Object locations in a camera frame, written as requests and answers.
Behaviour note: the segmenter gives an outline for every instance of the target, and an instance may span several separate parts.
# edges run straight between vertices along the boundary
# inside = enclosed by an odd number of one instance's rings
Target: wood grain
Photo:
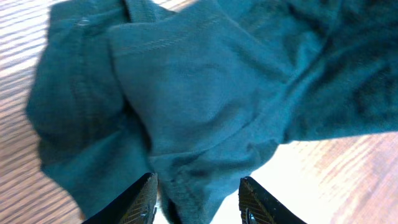
[[[39,171],[38,138],[23,113],[45,47],[49,8],[56,2],[0,1],[2,224],[80,223],[75,202]],[[173,10],[190,3],[156,2]],[[293,142],[279,147],[252,176],[308,223],[398,223],[397,148],[398,133]],[[213,223],[241,223],[236,193]]]

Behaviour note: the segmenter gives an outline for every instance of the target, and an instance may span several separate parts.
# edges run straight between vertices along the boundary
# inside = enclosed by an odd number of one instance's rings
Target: crumpled clothing
[[[279,144],[398,130],[397,1],[140,0],[52,9],[27,114],[87,218],[156,172],[209,223]]]

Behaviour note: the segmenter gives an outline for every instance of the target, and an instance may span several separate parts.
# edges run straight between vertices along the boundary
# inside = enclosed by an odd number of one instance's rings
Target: teal cotton fabric
[[[61,3],[27,107],[42,170],[87,217],[153,171],[169,221],[209,223],[279,144],[398,130],[397,9]]]

